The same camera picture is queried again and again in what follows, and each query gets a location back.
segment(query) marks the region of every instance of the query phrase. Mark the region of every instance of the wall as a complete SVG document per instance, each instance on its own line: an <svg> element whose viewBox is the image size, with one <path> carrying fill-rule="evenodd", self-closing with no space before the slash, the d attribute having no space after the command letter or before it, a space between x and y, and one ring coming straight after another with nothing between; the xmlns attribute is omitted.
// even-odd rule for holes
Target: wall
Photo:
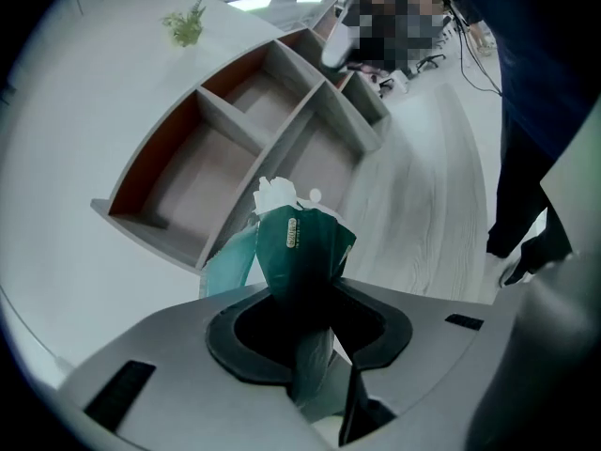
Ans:
<svg viewBox="0 0 601 451"><path fill-rule="evenodd" d="M89 207L183 92L281 34L207 0L204 33L175 48L161 17L194 0L106 0L48 49L3 116L0 286L32 333L72 365L133 323L197 298L197 276Z"/></svg>

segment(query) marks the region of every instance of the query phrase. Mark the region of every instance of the dark pants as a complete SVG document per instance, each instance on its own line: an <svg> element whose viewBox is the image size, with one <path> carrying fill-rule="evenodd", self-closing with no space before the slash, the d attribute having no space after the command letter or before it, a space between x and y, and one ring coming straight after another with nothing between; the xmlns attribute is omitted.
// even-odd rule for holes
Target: dark pants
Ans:
<svg viewBox="0 0 601 451"><path fill-rule="evenodd" d="M522 244L520 267L535 273L572 248L557 213L540 185L554 161L503 112L501 175L497 187L497 220L488 232L486 251L506 258L524 238L540 213L547 209L547 227Z"/></svg>

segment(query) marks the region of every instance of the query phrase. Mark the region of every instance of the wooden floor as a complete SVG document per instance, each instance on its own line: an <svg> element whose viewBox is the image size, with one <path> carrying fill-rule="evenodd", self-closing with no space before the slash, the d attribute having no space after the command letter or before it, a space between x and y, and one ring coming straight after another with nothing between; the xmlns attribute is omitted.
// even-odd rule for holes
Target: wooden floor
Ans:
<svg viewBox="0 0 601 451"><path fill-rule="evenodd" d="M341 210L357 234L345 276L430 297L489 301L485 185L449 85L391 108L382 147L357 167Z"/></svg>

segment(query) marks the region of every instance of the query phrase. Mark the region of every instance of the small plant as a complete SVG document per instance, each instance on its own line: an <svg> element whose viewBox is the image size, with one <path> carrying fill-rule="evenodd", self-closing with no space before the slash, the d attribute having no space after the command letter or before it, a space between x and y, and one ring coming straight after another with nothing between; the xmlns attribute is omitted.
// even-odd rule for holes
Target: small plant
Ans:
<svg viewBox="0 0 601 451"><path fill-rule="evenodd" d="M197 0L185 17L181 12L172 12L162 19L162 24L169 28L173 42L181 47L194 45L203 31L200 24L205 8L200 8L203 0Z"/></svg>

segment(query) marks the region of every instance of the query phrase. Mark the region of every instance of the wooden shelf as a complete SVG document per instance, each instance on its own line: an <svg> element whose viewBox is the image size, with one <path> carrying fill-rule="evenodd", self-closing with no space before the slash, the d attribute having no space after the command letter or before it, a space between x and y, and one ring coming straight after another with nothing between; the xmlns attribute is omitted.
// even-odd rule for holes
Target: wooden shelf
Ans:
<svg viewBox="0 0 601 451"><path fill-rule="evenodd" d="M217 70L165 113L92 208L196 273L248 224L261 177L288 178L303 198L318 189L339 210L362 155L381 145L385 118L354 74L314 67L322 46L303 29Z"/></svg>

